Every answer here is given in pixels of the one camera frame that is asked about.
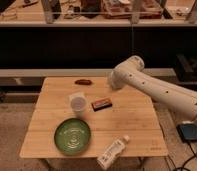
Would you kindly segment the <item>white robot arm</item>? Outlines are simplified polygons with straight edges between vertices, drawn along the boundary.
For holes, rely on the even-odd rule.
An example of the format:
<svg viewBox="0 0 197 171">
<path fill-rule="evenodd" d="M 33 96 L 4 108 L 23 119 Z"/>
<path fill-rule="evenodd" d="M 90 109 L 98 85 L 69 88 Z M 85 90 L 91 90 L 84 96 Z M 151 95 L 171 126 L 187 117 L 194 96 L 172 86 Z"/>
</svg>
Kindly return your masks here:
<svg viewBox="0 0 197 171">
<path fill-rule="evenodd" d="M 110 87 L 114 90 L 125 85 L 134 87 L 197 125 L 197 92 L 146 75 L 142 72 L 144 66 L 141 57 L 129 57 L 110 72 Z"/>
</svg>

